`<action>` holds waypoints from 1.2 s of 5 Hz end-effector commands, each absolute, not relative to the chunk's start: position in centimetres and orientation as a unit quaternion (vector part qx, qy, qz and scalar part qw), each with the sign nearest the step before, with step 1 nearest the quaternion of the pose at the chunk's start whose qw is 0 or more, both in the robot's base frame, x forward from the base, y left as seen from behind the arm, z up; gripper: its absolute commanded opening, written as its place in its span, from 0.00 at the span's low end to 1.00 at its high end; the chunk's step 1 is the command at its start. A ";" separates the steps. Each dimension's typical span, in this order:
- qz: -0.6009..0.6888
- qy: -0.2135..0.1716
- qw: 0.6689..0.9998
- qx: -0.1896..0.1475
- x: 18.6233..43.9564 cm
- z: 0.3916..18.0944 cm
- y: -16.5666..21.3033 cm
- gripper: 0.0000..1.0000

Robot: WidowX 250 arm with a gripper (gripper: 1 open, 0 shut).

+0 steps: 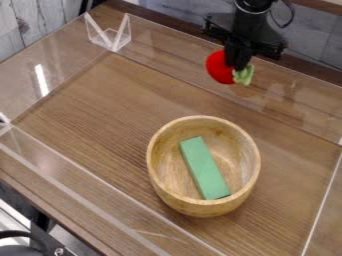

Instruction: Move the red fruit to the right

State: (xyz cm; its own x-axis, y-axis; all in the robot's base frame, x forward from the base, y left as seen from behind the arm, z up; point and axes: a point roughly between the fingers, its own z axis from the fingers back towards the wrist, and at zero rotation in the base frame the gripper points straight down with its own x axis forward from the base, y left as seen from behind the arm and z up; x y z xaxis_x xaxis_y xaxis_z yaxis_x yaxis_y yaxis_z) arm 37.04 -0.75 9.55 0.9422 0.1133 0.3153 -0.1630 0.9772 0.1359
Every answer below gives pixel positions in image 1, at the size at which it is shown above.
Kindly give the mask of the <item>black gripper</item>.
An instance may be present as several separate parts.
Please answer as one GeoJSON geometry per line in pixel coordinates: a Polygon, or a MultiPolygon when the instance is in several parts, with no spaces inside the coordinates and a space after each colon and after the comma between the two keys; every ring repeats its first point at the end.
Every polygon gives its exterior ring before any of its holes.
{"type": "Polygon", "coordinates": [[[225,63],[242,71],[251,57],[261,55],[279,60],[287,41],[271,28],[267,15],[210,13],[205,17],[203,32],[225,44],[225,63]]]}

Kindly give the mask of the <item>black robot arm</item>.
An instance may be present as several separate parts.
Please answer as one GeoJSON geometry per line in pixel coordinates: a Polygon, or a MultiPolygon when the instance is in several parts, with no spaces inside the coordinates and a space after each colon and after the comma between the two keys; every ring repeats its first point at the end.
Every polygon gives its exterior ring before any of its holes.
{"type": "Polygon", "coordinates": [[[287,48],[285,37],[270,26],[267,15],[275,0],[234,0],[231,13],[209,13],[203,32],[225,45],[223,63],[242,71],[261,55],[279,60],[287,48]]]}

